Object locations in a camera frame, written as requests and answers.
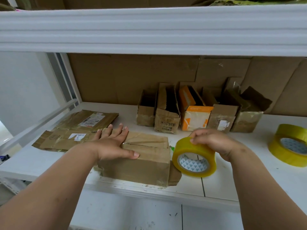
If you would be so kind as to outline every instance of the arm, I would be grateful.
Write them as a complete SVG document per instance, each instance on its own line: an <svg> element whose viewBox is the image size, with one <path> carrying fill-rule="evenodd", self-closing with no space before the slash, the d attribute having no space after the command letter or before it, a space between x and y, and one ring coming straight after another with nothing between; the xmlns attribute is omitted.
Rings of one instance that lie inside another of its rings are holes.
<svg viewBox="0 0 307 230"><path fill-rule="evenodd" d="M136 159L139 154L119 146L128 128L98 131L92 142L71 148L48 170L0 208L1 229L66 230L86 177L99 160Z"/></svg>
<svg viewBox="0 0 307 230"><path fill-rule="evenodd" d="M198 129L190 137L231 163L244 229L307 229L305 213L248 147L213 129Z"/></svg>

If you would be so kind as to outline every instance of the packing tape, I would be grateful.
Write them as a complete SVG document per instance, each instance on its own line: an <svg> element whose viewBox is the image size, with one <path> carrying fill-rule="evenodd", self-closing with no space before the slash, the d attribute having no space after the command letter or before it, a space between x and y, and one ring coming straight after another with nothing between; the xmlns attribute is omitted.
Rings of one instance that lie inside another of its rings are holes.
<svg viewBox="0 0 307 230"><path fill-rule="evenodd" d="M280 124L275 135L288 136L307 142L307 129L291 124Z"/></svg>
<svg viewBox="0 0 307 230"><path fill-rule="evenodd" d="M206 145L192 144L190 137L176 143L172 161L183 174L193 177L207 177L216 170L215 151Z"/></svg>
<svg viewBox="0 0 307 230"><path fill-rule="evenodd" d="M279 125L269 151L279 160L292 166L307 166L307 130L290 124Z"/></svg>

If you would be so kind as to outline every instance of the white tape core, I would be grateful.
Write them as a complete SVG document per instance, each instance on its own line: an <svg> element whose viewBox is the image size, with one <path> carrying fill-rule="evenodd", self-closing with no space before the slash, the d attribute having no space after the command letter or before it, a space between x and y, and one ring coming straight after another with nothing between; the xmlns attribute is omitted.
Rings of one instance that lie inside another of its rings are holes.
<svg viewBox="0 0 307 230"><path fill-rule="evenodd" d="M201 173L210 168L207 159L191 152L181 154L178 157L178 164L181 165L182 168L194 173Z"/></svg>
<svg viewBox="0 0 307 230"><path fill-rule="evenodd" d="M296 152L298 154L306 155L307 154L307 146L295 139L290 139L290 138L281 138L280 143L282 146L285 148Z"/></svg>

